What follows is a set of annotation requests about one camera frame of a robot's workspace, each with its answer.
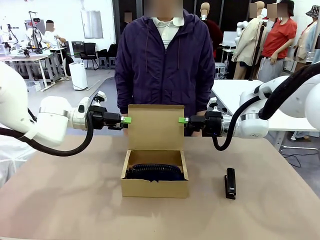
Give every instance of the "black coiled object in box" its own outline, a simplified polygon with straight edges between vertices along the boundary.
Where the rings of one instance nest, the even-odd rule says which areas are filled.
[[[142,179],[147,181],[183,181],[184,174],[180,168],[169,164],[136,164],[129,168],[126,179]]]

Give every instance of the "striped polo shirt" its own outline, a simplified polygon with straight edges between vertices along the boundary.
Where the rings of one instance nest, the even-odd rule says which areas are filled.
[[[167,49],[179,28],[185,24],[183,17],[174,17],[171,21],[160,21],[158,18],[153,17],[152,20],[160,33],[165,49]]]

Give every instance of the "beige jacket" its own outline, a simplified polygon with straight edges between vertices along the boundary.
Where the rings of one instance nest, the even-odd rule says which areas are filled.
[[[298,50],[296,52],[296,61],[304,61],[306,60],[307,57],[307,51],[306,50],[306,43],[307,43],[307,39],[308,39],[308,35],[310,33],[310,30],[317,25],[318,21],[315,21],[314,23],[312,23],[310,26],[306,27],[306,29],[302,32],[301,36],[299,37],[299,40],[296,44]]]
[[[245,62],[248,66],[253,65],[252,62],[255,55],[254,52],[256,50],[259,34],[260,34],[261,19],[262,19],[261,15],[259,15],[257,18],[252,19],[248,23],[248,26],[242,31],[238,45],[236,46],[235,52],[232,57],[233,62]],[[260,52],[258,54],[257,61],[259,59],[259,56],[262,50],[262,43],[264,42],[263,39],[265,38],[266,30],[267,29],[265,27],[262,35]]]

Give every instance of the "purple jacket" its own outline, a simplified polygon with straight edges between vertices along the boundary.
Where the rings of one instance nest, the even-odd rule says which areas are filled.
[[[121,36],[115,67],[118,108],[129,104],[184,105],[186,117],[207,109],[215,62],[205,23],[183,11],[167,49],[152,18],[129,23]]]

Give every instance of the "jacket drawstring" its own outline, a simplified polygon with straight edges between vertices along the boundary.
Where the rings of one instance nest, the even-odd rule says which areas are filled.
[[[146,36],[146,43],[145,43],[145,70],[148,73],[148,58],[147,58],[147,48],[148,48],[148,40],[149,40],[149,27],[148,24],[146,25],[146,27],[148,28],[148,33]]]
[[[180,37],[178,38],[177,69],[179,70]]]

